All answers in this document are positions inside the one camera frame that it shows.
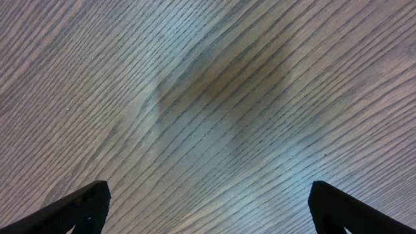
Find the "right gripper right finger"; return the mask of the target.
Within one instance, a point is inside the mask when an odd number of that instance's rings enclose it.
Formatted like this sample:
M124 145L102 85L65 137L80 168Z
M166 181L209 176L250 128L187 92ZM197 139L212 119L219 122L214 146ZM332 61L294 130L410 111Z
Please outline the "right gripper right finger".
M309 210L318 234L414 234L415 230L324 181L312 184Z

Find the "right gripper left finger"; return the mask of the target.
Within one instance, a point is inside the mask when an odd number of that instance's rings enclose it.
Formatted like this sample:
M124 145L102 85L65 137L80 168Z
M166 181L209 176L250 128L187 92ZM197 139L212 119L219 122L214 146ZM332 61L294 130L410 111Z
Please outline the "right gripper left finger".
M106 181L94 181L1 228L1 234L102 232L111 199Z

